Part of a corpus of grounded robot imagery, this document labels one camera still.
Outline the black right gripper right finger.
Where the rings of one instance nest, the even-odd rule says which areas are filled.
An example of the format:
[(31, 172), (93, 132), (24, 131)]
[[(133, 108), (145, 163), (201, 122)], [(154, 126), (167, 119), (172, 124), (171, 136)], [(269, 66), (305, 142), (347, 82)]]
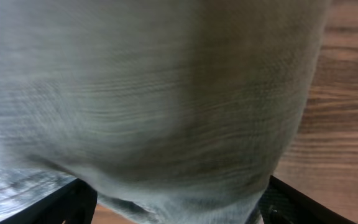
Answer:
[(356, 224), (271, 176), (259, 200), (265, 224)]

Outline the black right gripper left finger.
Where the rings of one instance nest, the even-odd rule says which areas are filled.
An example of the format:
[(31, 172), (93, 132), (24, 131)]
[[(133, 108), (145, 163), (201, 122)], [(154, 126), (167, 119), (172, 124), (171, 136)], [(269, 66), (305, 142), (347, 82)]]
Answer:
[(75, 179), (0, 224), (91, 224), (97, 192)]

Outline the light blue denim shorts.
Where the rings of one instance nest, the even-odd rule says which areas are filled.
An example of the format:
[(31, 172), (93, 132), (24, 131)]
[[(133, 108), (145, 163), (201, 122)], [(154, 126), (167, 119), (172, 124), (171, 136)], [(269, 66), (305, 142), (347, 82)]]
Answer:
[(136, 223), (245, 223), (297, 132), (328, 8), (0, 0), (0, 220), (76, 177)]

